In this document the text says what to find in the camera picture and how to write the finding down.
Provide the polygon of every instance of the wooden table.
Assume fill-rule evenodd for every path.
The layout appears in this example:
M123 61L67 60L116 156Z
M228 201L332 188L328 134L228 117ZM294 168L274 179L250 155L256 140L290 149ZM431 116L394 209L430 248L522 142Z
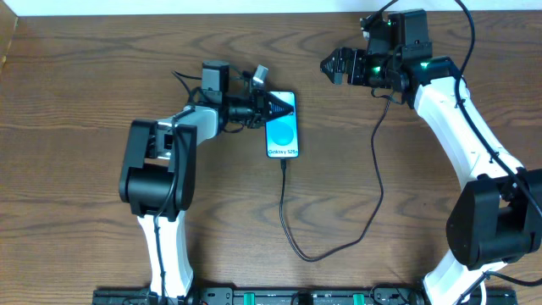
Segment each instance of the wooden table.
M332 85L319 63L335 47L365 47L358 20L366 15L21 19L0 89L0 303L89 303L100 286L148 284L147 245L117 191L127 130L135 118L180 111L186 94L170 70L199 75L210 58L263 64L271 87L297 93L301 156L289 163L285 212L300 246L317 254L357 238L379 197L369 137L384 101L368 88ZM540 12L473 17L473 101L505 147L540 168ZM429 23L434 54L461 64L464 16L430 13ZM391 107L376 150L385 197L367 238L304 263L280 228L281 173L266 157L264 130L203 143L187 217L197 277L238 286L420 280L447 249L455 172L407 106ZM541 264L535 253L504 272L532 280ZM542 288L514 288L521 303L542 300Z

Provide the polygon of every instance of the blue circle on screen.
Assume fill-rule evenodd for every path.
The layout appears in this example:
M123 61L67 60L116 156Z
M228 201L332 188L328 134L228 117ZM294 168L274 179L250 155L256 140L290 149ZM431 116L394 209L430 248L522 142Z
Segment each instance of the blue circle on screen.
M294 140L294 131L286 123L274 120L268 123L269 136L277 145L285 146Z

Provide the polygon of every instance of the smartphone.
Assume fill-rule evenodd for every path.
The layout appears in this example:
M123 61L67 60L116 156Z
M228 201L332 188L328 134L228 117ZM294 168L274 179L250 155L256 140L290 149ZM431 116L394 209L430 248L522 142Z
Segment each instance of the smartphone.
M271 91L270 93L294 106L294 112L265 124L268 157L297 158L299 141L297 139L296 95L289 91Z

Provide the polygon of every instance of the white wall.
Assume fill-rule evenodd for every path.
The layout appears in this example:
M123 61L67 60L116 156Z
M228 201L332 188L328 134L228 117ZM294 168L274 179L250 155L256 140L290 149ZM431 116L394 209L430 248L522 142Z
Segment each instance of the white wall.
M389 0L4 0L18 16L375 11ZM542 0L463 0L470 10L542 9ZM458 10L453 0L401 0L390 9Z

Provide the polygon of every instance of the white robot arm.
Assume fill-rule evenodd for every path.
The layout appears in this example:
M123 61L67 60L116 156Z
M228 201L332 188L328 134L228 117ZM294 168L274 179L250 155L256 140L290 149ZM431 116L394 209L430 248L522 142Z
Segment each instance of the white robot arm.
M429 85L420 86L414 109L439 139L456 171L462 189L467 182L476 180L480 175L487 175L490 178L507 176L506 172L491 160L491 156L456 106L455 83L456 79L449 76L432 80ZM508 153L485 124L474 107L463 80L460 93L465 99L464 105L470 117L501 159L511 169L522 168L522 164ZM438 267L423 279L424 290L431 304L452 305L483 272L497 271L505 266L506 263L500 261L484 264L480 269L469 270L459 263L449 250Z
M381 97L407 103L437 136L456 171L462 194L446 225L450 250L425 276L423 286L431 304L463 302L471 287L484 287L485 272L501 269L539 249L542 222L537 207L529 204L514 179L540 199L542 170L527 171L499 143L474 107L451 59L433 58L425 11L393 13L384 20L381 9L361 19L361 24L368 38L367 50L337 48L322 61L320 69L335 84L348 74L349 84L372 87L374 97L379 88L400 92L400 102L393 94ZM461 105L455 94L458 79ZM467 116L481 136L475 134ZM514 179L494 162L480 138L516 175ZM509 203L507 207L500 208L501 199Z
M130 127L119 194L145 233L150 290L157 299L184 299L191 290L194 272L186 251L185 211L194 193L196 147L217 136L228 122L256 129L293 111L264 90L267 68L260 65L253 75L243 74L250 83L245 96L227 95L229 70L225 62L204 62L202 87L190 92L182 112L156 121L137 119ZM196 92L198 103L193 101ZM167 159L169 166L146 164L147 158Z

